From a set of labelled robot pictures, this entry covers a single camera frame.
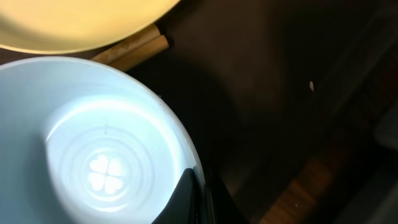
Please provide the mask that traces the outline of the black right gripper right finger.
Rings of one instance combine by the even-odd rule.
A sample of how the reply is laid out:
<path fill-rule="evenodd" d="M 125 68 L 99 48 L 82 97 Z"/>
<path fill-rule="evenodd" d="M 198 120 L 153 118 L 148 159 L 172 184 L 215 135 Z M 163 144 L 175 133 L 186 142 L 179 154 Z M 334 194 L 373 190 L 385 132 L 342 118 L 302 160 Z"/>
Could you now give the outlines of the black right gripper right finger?
<path fill-rule="evenodd" d="M 230 196 L 221 177 L 212 170 L 205 172 L 205 211 L 209 224 L 248 224 Z"/>

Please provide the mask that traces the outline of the yellow plate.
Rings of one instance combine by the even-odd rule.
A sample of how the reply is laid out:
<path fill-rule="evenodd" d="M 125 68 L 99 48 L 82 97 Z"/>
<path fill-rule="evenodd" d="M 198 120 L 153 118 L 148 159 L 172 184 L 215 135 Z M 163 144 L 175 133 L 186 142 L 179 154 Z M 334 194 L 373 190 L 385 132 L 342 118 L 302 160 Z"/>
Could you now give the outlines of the yellow plate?
<path fill-rule="evenodd" d="M 179 0 L 1 0 L 1 48 L 70 54 L 139 32 Z"/>

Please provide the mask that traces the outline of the wooden chopstick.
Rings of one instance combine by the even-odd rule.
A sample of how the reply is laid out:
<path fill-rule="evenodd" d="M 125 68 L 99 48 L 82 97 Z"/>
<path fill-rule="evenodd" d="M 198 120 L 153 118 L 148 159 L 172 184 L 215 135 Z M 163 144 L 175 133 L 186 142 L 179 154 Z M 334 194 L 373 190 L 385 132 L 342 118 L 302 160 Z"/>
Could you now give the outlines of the wooden chopstick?
<path fill-rule="evenodd" d="M 93 57 L 91 60 L 102 64 L 110 64 L 130 51 L 160 37 L 160 30 L 154 24 L 135 33 L 134 35 L 120 41 L 113 47 Z"/>
<path fill-rule="evenodd" d="M 114 62 L 111 62 L 109 66 L 122 72 L 126 72 L 168 48 L 169 43 L 166 37 L 161 35 L 160 37 L 138 47 L 137 49 L 130 51 L 121 58 L 116 59 Z"/>

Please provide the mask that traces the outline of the light blue bowl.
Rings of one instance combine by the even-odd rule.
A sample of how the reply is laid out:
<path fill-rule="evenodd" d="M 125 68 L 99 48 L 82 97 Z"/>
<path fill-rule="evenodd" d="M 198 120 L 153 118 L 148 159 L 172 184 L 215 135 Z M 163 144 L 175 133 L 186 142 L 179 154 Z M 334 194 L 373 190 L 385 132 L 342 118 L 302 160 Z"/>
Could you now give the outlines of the light blue bowl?
<path fill-rule="evenodd" d="M 148 87 L 80 58 L 1 66 L 2 223 L 152 223 L 189 168 L 206 223 L 195 146 Z"/>

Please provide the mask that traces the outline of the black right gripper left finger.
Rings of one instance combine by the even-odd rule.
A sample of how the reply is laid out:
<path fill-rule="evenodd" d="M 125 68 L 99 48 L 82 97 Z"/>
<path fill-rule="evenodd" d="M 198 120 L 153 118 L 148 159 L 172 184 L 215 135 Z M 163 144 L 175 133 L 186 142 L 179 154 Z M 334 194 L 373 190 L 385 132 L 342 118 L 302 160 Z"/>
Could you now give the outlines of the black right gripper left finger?
<path fill-rule="evenodd" d="M 196 224 L 197 206 L 197 178 L 193 169 L 185 169 L 167 205 L 152 224 Z"/>

